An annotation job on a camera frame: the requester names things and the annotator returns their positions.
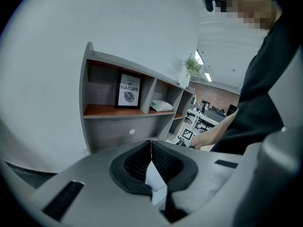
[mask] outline white bag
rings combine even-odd
[[[172,111],[174,107],[162,100],[152,100],[151,107],[157,112]]]

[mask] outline black strip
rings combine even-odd
[[[230,167],[230,168],[236,168],[238,163],[234,163],[234,162],[229,162],[229,161],[223,161],[223,160],[217,160],[215,162],[216,164],[222,165],[222,166],[226,166],[226,167]]]
[[[51,201],[43,210],[45,214],[59,221],[75,200],[84,184],[78,182],[70,182],[65,188]]]
[[[36,170],[31,170],[31,169],[27,169],[27,168],[23,168],[20,166],[16,166],[14,164],[11,164],[10,162],[5,161],[6,164],[8,164],[8,166],[10,168],[22,171],[22,172],[26,172],[26,173],[32,173],[32,174],[36,174],[36,175],[41,175],[41,176],[55,176],[57,175],[57,173],[52,173],[52,172],[40,172],[40,171],[36,171]]]

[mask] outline ceiling light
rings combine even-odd
[[[212,79],[211,79],[209,73],[205,72],[205,75],[206,75],[208,81],[212,81]]]
[[[204,62],[203,62],[198,50],[196,50],[195,59],[199,62],[200,65],[204,65]]]

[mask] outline desk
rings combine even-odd
[[[210,124],[212,124],[212,125],[214,125],[214,126],[216,126],[216,125],[218,124],[217,121],[212,120],[212,119],[210,119],[210,118],[207,118],[205,115],[203,115],[203,114],[201,114],[201,113],[195,112],[195,111],[190,110],[190,109],[189,109],[188,111],[189,111],[190,113],[192,113],[192,114],[195,115],[195,119],[194,119],[194,121],[193,121],[193,123],[192,123],[192,125],[191,125],[191,127],[190,127],[191,130],[195,127],[195,125],[197,124],[199,118],[201,118],[201,119],[204,120],[205,122],[210,123]]]

